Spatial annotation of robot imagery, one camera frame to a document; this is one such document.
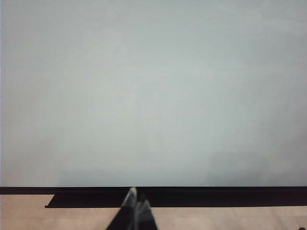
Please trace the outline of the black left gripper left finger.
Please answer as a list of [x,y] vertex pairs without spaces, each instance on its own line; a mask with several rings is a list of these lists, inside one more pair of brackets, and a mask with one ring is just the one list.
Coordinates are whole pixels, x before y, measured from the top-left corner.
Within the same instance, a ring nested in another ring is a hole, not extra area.
[[135,209],[137,205],[137,190],[132,187],[115,217],[106,230],[132,230],[134,229]]

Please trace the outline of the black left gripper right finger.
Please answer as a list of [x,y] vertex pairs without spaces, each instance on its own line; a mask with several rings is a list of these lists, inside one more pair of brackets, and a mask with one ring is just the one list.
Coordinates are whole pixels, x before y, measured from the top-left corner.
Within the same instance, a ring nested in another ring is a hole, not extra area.
[[136,230],[158,230],[155,218],[145,194],[141,194],[135,209],[135,229]]

